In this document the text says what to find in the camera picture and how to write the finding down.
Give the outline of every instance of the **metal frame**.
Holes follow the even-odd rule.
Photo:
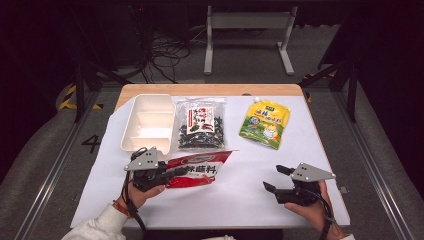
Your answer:
[[[59,181],[62,171],[66,166],[69,152],[74,146],[75,140],[88,118],[91,109],[90,106],[95,104],[99,94],[100,92],[90,92],[85,106],[88,111],[84,111],[80,121],[75,122],[72,126],[71,132],[69,133],[66,142],[64,143],[59,155],[57,156],[52,168],[50,169],[50,172],[46,177],[43,185],[40,187],[31,209],[28,211],[28,214],[22,222],[21,227],[16,233],[14,238],[15,240],[30,239],[31,234],[34,231],[35,226],[37,225],[38,220],[40,219],[41,214],[46,207],[54,188],[56,187],[57,182]]]
[[[389,185],[383,178],[382,173],[380,172],[376,161],[374,160],[371,151],[369,150],[365,139],[361,133],[361,130],[358,128],[358,125],[352,121],[351,116],[344,109],[347,107],[347,104],[343,93],[333,92],[334,100],[337,103],[339,111],[343,114],[344,120],[346,121],[349,129],[355,138],[356,144],[358,145],[362,156],[363,164],[367,170],[368,175],[374,185],[375,191],[380,198],[381,204],[386,210],[387,216],[392,223],[393,229],[395,230],[399,239],[416,239],[411,229],[408,226],[408,223],[404,219],[401,210],[396,204],[395,198],[392,194],[392,190]]]
[[[292,7],[290,12],[259,12],[259,13],[224,13],[213,12],[208,6],[207,16],[207,46],[205,56],[205,75],[212,74],[213,40],[212,29],[228,28],[282,28],[284,38],[277,42],[278,51],[283,61],[287,75],[293,75],[294,70],[287,54],[287,44],[296,18],[297,7]]]

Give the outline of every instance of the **yellow snack bag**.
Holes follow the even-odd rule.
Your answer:
[[[256,101],[246,114],[239,135],[278,149],[290,109],[270,100]]]

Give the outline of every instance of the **white sleeve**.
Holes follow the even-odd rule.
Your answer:
[[[122,228],[128,217],[116,210],[111,204],[107,205],[96,219],[79,223],[68,232],[62,240],[70,239],[116,239],[124,240]]]
[[[353,234],[349,234],[346,237],[342,238],[341,240],[355,240],[355,237],[353,236]]]

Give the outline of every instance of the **clear plastic bag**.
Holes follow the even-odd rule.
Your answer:
[[[177,150],[223,150],[224,97],[191,97],[180,99],[176,106],[177,128],[174,146]]]

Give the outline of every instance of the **wrist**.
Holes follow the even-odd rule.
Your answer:
[[[328,229],[327,240],[339,240],[345,237],[346,234],[339,225],[336,223],[330,225],[330,228]]]
[[[123,201],[122,198],[118,198],[116,201],[113,200],[112,205],[116,210],[118,210],[122,214],[126,215],[128,218],[131,218],[131,214],[128,211],[127,205],[125,204],[125,202]]]

